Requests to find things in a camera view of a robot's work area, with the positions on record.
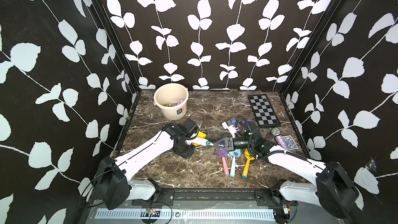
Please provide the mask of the yellow square trowel wooden handle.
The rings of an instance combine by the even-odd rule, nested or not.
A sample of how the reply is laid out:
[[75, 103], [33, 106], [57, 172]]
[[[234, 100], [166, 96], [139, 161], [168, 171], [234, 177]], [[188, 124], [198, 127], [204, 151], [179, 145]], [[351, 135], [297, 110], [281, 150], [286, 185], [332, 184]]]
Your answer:
[[206, 134], [199, 132], [197, 137], [195, 139], [192, 140], [192, 144], [194, 146], [206, 146]]

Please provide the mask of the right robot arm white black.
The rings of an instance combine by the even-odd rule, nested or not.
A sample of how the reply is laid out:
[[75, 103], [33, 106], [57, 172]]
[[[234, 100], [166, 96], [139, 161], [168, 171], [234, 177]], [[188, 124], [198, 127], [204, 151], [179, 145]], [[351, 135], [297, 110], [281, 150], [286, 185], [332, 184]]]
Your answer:
[[264, 139], [254, 122], [244, 121], [243, 129], [242, 134], [220, 139], [213, 145], [226, 151], [247, 149], [254, 159], [283, 167], [308, 181], [283, 181], [278, 184], [277, 192], [285, 201], [318, 205], [334, 217], [349, 218], [359, 191], [339, 163], [315, 161], [290, 152], [277, 143]]

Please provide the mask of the purple pointed trowel pink handle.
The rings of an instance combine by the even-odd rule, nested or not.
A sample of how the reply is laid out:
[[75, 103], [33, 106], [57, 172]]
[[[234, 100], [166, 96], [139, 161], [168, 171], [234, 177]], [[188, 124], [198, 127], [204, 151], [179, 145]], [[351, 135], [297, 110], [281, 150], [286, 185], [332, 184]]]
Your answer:
[[178, 105], [182, 104], [183, 102], [184, 102], [184, 100], [181, 100], [181, 101], [179, 101], [179, 102], [172, 103], [170, 106], [171, 106], [171, 107], [173, 107], [173, 106], [178, 106]]

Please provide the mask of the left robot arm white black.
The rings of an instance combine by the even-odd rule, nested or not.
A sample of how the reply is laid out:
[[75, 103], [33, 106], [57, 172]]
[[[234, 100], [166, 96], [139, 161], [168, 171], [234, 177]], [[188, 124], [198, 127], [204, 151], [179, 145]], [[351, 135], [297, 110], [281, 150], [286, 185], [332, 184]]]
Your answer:
[[108, 210], [129, 200], [149, 200], [157, 191], [152, 181], [133, 177], [166, 151], [190, 158], [196, 145], [206, 145], [206, 135], [192, 119], [182, 124], [170, 122], [153, 138], [115, 159], [106, 157], [99, 163], [92, 185]]

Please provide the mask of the green white scrub brush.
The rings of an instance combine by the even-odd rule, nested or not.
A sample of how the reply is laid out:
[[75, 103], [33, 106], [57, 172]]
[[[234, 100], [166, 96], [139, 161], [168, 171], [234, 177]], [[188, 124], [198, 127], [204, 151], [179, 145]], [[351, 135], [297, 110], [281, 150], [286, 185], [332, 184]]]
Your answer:
[[186, 140], [186, 143], [188, 145], [197, 144], [199, 146], [214, 146], [214, 144], [212, 142], [208, 141], [207, 139], [203, 139], [203, 138], [195, 138], [192, 140]]

